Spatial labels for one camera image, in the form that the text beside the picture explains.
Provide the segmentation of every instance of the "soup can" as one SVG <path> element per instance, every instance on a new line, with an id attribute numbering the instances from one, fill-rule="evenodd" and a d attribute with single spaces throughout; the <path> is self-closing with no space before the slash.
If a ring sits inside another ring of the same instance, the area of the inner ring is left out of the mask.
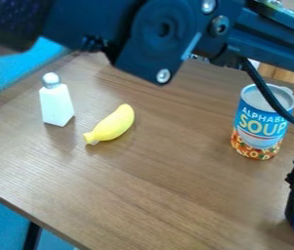
<path id="1" fill-rule="evenodd" d="M 268 85 L 281 105 L 292 113 L 292 90 Z M 287 128 L 288 121 L 273 110 L 256 85 L 242 89 L 231 134 L 231 145 L 239 154 L 256 160 L 274 158 L 280 150 Z"/>

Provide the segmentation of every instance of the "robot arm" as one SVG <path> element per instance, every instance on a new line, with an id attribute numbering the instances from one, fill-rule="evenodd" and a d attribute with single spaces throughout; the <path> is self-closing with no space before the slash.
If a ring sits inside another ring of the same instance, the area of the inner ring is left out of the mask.
<path id="1" fill-rule="evenodd" d="M 39 36 L 165 84 L 187 55 L 245 57 L 294 71 L 294 11 L 276 0 L 0 0 L 0 55 Z"/>

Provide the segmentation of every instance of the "toy banana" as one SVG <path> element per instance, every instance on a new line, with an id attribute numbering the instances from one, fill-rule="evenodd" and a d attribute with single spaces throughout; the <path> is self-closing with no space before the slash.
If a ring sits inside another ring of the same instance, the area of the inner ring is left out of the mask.
<path id="1" fill-rule="evenodd" d="M 86 144 L 96 145 L 109 141 L 125 133 L 134 123 L 135 112 L 128 104 L 121 105 L 115 112 L 102 120 L 91 133 L 84 134 Z"/>

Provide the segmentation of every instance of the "screw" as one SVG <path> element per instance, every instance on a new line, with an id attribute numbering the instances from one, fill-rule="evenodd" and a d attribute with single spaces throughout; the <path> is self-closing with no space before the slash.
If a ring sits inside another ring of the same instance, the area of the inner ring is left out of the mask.
<path id="1" fill-rule="evenodd" d="M 224 35 L 230 27 L 230 20 L 225 16 L 214 18 L 209 26 L 209 32 L 213 37 Z"/>
<path id="2" fill-rule="evenodd" d="M 171 72 L 167 68 L 160 69 L 157 73 L 157 82 L 163 84 L 167 83 L 171 78 Z"/>
<path id="3" fill-rule="evenodd" d="M 201 11 L 205 15 L 209 15 L 216 10 L 217 0 L 203 0 Z"/>

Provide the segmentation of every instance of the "salt shaker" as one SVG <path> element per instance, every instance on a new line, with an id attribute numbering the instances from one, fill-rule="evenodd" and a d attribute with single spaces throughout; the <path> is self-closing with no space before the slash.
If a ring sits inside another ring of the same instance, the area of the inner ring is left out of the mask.
<path id="1" fill-rule="evenodd" d="M 61 83 L 56 73 L 42 77 L 43 87 L 39 91 L 44 123 L 63 127 L 74 116 L 74 110 L 67 86 Z"/>

